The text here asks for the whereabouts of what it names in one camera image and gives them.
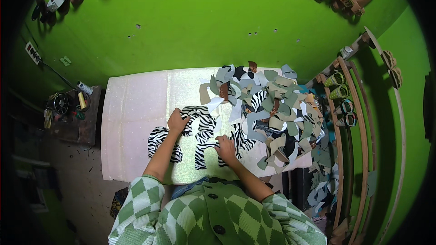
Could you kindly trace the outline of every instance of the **cardigan button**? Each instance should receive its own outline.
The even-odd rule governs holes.
[[[220,235],[225,234],[225,229],[221,225],[215,225],[214,231],[215,231],[215,233],[220,234]]]

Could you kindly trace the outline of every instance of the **yellow thread spool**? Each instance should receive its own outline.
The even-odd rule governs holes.
[[[79,94],[77,96],[79,97],[80,109],[86,108],[86,103],[85,103],[84,98],[83,98],[83,93],[79,92]]]

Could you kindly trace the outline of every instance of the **electric cord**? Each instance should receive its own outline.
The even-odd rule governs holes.
[[[29,34],[30,34],[30,36],[31,36],[31,38],[33,39],[33,41],[35,42],[35,46],[36,46],[36,50],[34,50],[34,49],[30,49],[30,54],[34,57],[34,58],[36,58],[36,61],[38,62],[38,63],[42,63],[44,66],[46,66],[46,67],[48,67],[49,69],[51,69],[53,72],[55,72],[61,79],[62,79],[62,81],[64,82],[64,83],[66,83],[69,87],[71,87],[71,88],[76,88],[75,86],[73,86],[72,84],[71,84],[71,82],[69,81],[69,80],[67,80],[67,79],[65,79],[61,74],[59,74],[54,68],[52,68],[51,66],[49,66],[48,64],[46,64],[46,63],[44,63],[44,61],[42,60],[42,58],[40,57],[40,56],[38,56],[38,55],[36,55],[36,53],[39,51],[39,46],[38,46],[38,42],[36,42],[36,40],[35,40],[35,38],[33,37],[33,34],[32,34],[32,32],[30,31],[30,29],[29,29],[29,27],[28,27],[28,25],[25,23],[25,26],[26,26],[26,28],[27,28],[27,31],[29,31]],[[21,35],[21,38],[23,39],[23,41],[25,42],[25,44],[27,44],[27,42],[26,42],[26,40],[25,40],[25,38],[24,38],[24,36],[23,35]]]

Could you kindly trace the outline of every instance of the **white thread spool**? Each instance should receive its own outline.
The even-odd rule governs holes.
[[[77,82],[77,87],[79,87],[80,90],[84,91],[85,93],[87,93],[88,95],[92,94],[92,88],[90,88],[88,85],[84,84],[81,81]]]

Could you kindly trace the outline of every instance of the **floor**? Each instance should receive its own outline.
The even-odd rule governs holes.
[[[85,244],[107,244],[114,219],[109,215],[114,193],[129,186],[126,182],[105,181],[102,178],[101,152],[97,147],[86,150],[45,135],[40,148],[40,160],[56,168],[65,215],[77,228]],[[282,188],[281,175],[265,177],[276,192]],[[165,186],[169,201],[173,186]]]

